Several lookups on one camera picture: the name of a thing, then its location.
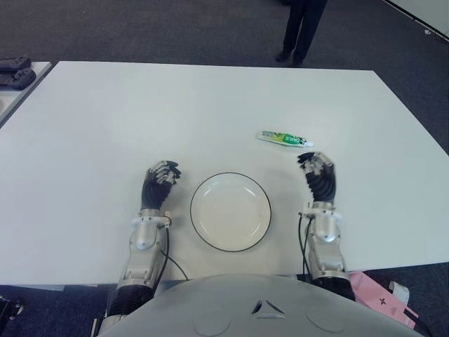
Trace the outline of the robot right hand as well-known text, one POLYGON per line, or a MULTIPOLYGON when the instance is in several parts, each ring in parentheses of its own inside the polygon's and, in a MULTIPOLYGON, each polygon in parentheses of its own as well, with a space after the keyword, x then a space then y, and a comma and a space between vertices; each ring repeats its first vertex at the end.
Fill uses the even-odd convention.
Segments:
POLYGON ((307 152, 297 157, 313 200, 333 204, 336 195, 334 163, 322 152, 307 152))

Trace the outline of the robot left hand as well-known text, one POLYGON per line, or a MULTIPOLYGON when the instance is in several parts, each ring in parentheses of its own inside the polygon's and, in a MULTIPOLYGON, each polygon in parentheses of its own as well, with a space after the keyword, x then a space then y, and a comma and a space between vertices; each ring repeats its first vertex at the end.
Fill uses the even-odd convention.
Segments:
POLYGON ((163 160, 151 166, 143 182, 140 209, 160 210, 181 174, 174 161, 163 160))

